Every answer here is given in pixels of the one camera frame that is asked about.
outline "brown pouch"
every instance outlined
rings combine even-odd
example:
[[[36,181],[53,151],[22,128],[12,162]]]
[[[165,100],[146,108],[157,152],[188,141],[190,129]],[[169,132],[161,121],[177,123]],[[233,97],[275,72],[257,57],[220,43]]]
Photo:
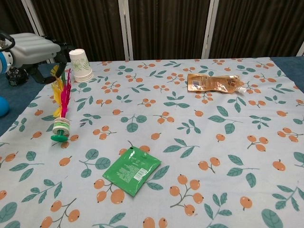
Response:
[[[188,91],[206,92],[206,91],[220,91],[223,93],[233,93],[236,90],[244,92],[242,82],[239,76],[213,76],[210,77],[204,74],[188,74]]]

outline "white paper cup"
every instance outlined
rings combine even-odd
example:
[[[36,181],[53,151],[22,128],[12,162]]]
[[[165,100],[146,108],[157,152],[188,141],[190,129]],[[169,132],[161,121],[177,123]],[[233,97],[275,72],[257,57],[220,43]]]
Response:
[[[89,80],[93,77],[93,71],[83,49],[75,49],[69,52],[72,69],[76,81]]]

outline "blue table surface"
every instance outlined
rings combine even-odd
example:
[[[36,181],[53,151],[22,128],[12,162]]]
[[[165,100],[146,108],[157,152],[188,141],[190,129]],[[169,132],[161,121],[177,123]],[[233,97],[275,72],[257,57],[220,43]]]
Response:
[[[275,64],[304,92],[304,57],[272,57]],[[54,64],[41,64],[39,70],[48,76]],[[10,111],[0,117],[0,136],[3,135],[29,103],[43,88],[30,77],[29,81],[20,86],[10,86],[5,75],[0,75],[0,96],[7,99]]]

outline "red feather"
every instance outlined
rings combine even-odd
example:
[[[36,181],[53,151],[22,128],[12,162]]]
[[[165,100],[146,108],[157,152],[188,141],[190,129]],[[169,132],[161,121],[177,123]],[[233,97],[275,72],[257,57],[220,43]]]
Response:
[[[67,114],[67,105],[71,98],[71,69],[69,69],[67,73],[67,81],[63,87],[63,91],[61,92],[61,117],[65,118]]]

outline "blue ball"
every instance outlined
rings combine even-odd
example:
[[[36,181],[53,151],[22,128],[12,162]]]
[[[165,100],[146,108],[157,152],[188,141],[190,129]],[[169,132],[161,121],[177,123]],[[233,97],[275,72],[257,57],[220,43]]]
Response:
[[[10,109],[9,103],[0,96],[0,117],[4,116]]]

